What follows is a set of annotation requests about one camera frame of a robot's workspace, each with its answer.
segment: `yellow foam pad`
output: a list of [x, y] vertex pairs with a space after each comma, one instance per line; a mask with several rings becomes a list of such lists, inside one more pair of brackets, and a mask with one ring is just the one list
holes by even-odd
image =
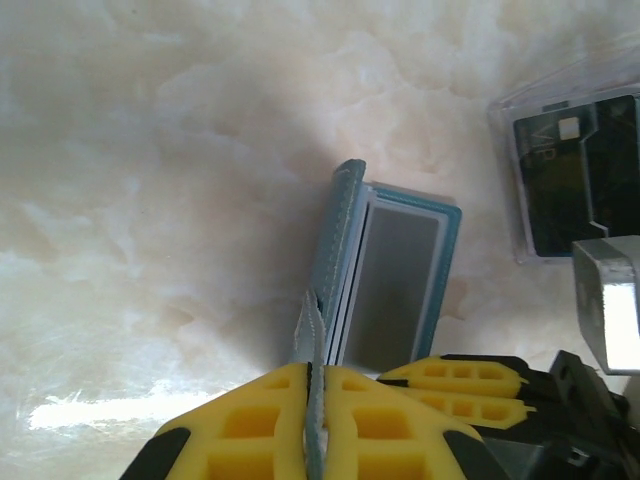
[[291, 364], [165, 424], [191, 436], [167, 480], [305, 480], [307, 365]]
[[427, 357], [386, 372], [379, 380], [407, 380], [409, 387], [441, 392], [515, 398], [523, 383], [514, 370], [498, 363]]
[[461, 422], [476, 427], [506, 430], [527, 419], [534, 407], [522, 400], [464, 393], [438, 392], [417, 388], [392, 387], [396, 392], [451, 415]]
[[343, 367], [325, 370], [325, 480], [463, 480], [443, 433], [469, 425]]

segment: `light blue case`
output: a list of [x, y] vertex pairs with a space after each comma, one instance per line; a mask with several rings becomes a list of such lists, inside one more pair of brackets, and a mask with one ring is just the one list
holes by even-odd
[[[334, 173], [311, 287], [325, 321], [325, 363], [379, 373], [429, 354], [462, 214], [365, 184], [365, 168], [349, 160]], [[294, 361], [311, 341], [301, 323]]]

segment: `white marble countertop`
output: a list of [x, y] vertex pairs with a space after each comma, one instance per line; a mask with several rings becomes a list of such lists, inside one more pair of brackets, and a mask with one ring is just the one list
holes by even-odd
[[1, 2], [0, 476], [116, 479], [165, 420], [283, 363], [351, 157], [464, 212], [435, 353], [592, 363], [570, 266], [511, 258], [485, 108], [639, 21], [615, 0]]

